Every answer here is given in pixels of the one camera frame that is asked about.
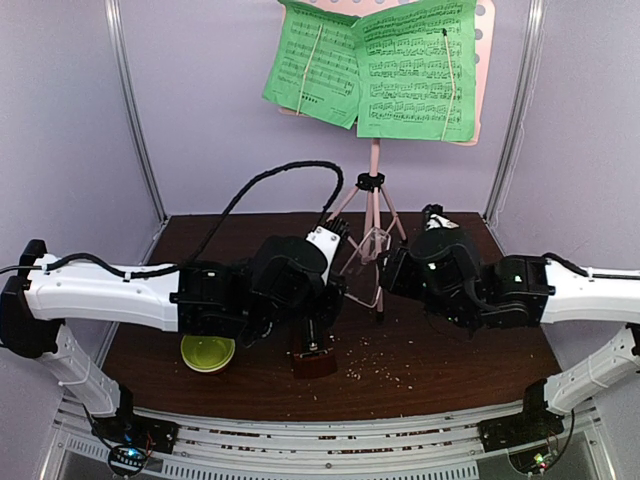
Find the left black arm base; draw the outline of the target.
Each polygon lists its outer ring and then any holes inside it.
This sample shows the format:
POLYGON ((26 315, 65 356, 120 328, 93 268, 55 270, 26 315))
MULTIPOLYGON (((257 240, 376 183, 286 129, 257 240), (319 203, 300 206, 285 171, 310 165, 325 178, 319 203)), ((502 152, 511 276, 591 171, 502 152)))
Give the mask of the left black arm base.
POLYGON ((140 449, 150 447, 154 452, 171 454, 179 426, 134 412, 133 394, 126 386, 118 386, 119 400, 113 414, 91 415, 94 432, 105 440, 123 443, 140 449))

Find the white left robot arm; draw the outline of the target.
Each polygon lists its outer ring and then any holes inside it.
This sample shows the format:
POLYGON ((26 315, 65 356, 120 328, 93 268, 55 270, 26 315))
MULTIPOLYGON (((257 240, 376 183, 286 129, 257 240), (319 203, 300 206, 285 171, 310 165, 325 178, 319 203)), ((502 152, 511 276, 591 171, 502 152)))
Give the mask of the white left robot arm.
POLYGON ((164 332, 253 342, 282 321, 332 324, 344 287, 331 273, 341 239, 323 227, 306 237, 271 236, 232 265, 112 266, 91 254, 57 258, 29 243, 1 293, 1 341, 34 359, 123 444, 144 424, 125 388, 82 350, 69 319, 129 323, 164 332))

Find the brown wooden metronome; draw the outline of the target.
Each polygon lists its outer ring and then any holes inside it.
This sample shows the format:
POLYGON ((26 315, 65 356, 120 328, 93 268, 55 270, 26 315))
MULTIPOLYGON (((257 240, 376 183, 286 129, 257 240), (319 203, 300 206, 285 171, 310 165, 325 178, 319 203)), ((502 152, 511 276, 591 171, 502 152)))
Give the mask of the brown wooden metronome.
POLYGON ((337 371, 330 332, 312 320, 291 327, 289 358, 295 379, 318 379, 337 371))

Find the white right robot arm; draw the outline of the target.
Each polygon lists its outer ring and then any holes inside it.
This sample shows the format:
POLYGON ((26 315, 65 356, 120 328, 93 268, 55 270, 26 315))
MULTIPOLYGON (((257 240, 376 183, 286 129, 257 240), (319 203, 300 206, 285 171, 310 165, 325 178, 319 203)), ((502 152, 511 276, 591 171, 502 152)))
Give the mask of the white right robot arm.
POLYGON ((532 385, 513 419, 519 440, 535 440, 576 405, 639 369, 639 275, 580 267, 556 254, 509 255, 486 264, 461 228, 425 230, 378 258, 384 291, 475 333, 568 321, 621 328, 596 352, 532 385))

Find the clear plastic metronome cover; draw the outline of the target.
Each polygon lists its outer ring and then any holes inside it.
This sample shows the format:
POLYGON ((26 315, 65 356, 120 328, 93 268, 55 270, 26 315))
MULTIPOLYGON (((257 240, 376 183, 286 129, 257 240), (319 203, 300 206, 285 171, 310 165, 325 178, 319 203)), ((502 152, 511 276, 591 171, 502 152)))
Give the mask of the clear plastic metronome cover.
POLYGON ((339 271, 346 281, 345 297, 363 307, 382 310, 378 261, 390 249, 390 234, 384 229, 372 227, 359 244, 349 239, 349 245, 354 247, 354 251, 339 271))

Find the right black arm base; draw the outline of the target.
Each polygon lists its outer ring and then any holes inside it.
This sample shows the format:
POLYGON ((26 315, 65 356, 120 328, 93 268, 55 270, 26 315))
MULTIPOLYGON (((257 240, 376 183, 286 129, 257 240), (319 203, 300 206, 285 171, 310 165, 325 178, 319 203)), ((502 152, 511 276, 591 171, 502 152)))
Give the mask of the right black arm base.
POLYGON ((519 413, 478 423, 479 438, 486 453, 544 440, 564 431, 563 414, 553 413, 545 397, 546 379, 525 389, 519 413))

